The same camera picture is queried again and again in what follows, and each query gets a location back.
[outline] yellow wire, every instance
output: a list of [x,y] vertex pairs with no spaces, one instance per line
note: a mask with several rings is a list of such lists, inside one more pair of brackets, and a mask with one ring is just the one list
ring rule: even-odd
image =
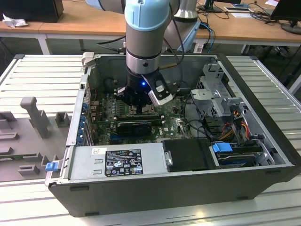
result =
[[233,130],[231,130],[230,132],[228,132],[227,134],[225,134],[224,136],[222,136],[222,137],[220,138],[220,140],[223,140],[223,139],[227,138],[227,137],[230,136],[232,133],[233,133]]
[[245,128],[245,131],[246,131],[246,133],[247,133],[247,128],[246,128],[246,126],[245,126],[244,124],[241,124],[241,125]]

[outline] power supply label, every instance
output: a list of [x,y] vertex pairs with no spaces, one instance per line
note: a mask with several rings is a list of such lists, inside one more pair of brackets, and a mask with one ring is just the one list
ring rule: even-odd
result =
[[141,150],[106,151],[104,174],[107,177],[143,174]]

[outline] white sticker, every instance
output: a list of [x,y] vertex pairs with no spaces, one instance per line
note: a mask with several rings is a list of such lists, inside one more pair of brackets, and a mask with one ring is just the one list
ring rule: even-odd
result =
[[107,151],[106,147],[92,148],[92,154],[105,154],[106,151]]
[[135,167],[134,168],[134,171],[140,171],[140,170],[142,170],[142,167]]

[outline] table leg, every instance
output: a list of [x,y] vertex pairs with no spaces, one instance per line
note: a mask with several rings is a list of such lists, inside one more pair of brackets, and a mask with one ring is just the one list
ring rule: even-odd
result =
[[294,95],[300,87],[301,87],[301,74],[299,75],[299,78],[297,78],[297,80],[289,88],[288,91],[290,91],[290,93]]
[[40,47],[41,47],[41,50],[43,52],[44,55],[51,55],[51,52],[48,48],[48,45],[47,45],[47,42],[46,42],[46,35],[45,34],[39,34],[37,36],[37,39],[39,41],[39,44],[40,44]]
[[242,55],[245,55],[249,52],[249,50],[250,50],[250,45],[244,45],[243,48],[241,49],[240,53]]
[[80,50],[85,51],[85,44],[84,41],[82,39],[79,39],[79,46],[80,46]]

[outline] desk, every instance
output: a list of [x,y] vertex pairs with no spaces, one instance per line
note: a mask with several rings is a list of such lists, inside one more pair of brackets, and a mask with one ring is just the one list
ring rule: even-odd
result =
[[[264,4],[265,1],[258,0],[258,3],[265,8],[274,8]],[[1,24],[0,36],[36,38],[43,54],[50,54],[46,39],[112,40],[126,33],[126,23],[121,14],[103,12],[88,6],[85,1],[64,0],[63,5],[64,14],[58,23],[31,22],[28,27],[16,29]],[[224,7],[228,4],[217,2],[216,5]],[[270,46],[299,46],[301,43],[301,35],[287,33],[278,24],[270,26],[255,19],[235,18],[232,14],[229,14],[229,17],[229,20],[224,20],[214,14],[209,15],[210,27],[216,33],[215,43]],[[196,41],[199,45],[207,38],[207,30],[198,31]]]

